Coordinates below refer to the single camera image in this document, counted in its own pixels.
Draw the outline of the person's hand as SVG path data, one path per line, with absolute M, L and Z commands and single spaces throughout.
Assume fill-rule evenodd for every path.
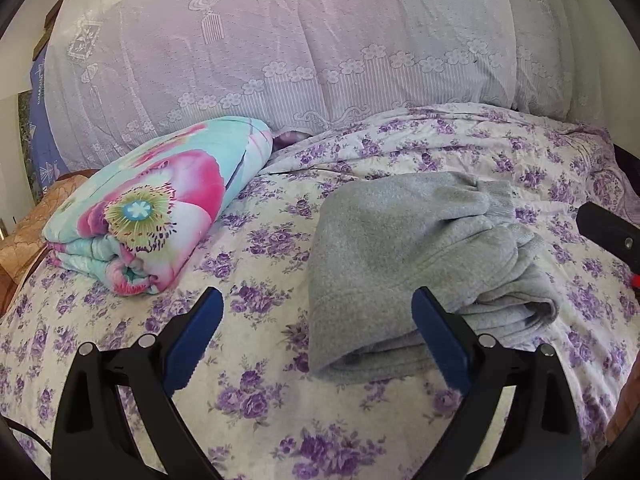
M 605 430 L 607 444 L 612 444 L 626 428 L 639 405 L 639 378 L 629 378 L 616 406 L 615 413 Z

